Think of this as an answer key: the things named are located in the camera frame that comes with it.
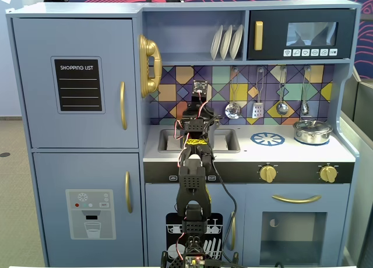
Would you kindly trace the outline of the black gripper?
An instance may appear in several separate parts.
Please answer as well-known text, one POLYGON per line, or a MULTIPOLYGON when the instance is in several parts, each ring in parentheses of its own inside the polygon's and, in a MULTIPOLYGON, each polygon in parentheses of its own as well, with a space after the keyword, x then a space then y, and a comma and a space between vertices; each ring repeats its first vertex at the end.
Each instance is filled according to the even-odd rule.
POLYGON ((189 121, 192 119, 204 119, 209 121, 215 116, 212 108, 207 105, 206 95, 195 95, 191 97, 191 102, 187 105, 187 109, 182 113, 182 121, 189 121))

